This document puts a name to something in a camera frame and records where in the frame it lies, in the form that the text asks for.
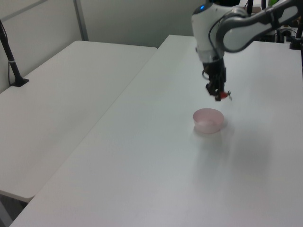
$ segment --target white table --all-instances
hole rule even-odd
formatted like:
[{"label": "white table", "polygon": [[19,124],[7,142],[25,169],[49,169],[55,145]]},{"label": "white table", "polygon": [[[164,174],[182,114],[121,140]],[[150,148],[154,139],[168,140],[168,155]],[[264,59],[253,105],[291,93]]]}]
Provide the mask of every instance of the white table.
[{"label": "white table", "polygon": [[[218,103],[195,44],[169,36],[11,227],[302,226],[300,52],[226,54],[233,101]],[[195,132],[202,107],[221,132]]]},{"label": "white table", "polygon": [[77,41],[0,94],[0,194],[30,201],[155,51]]}]

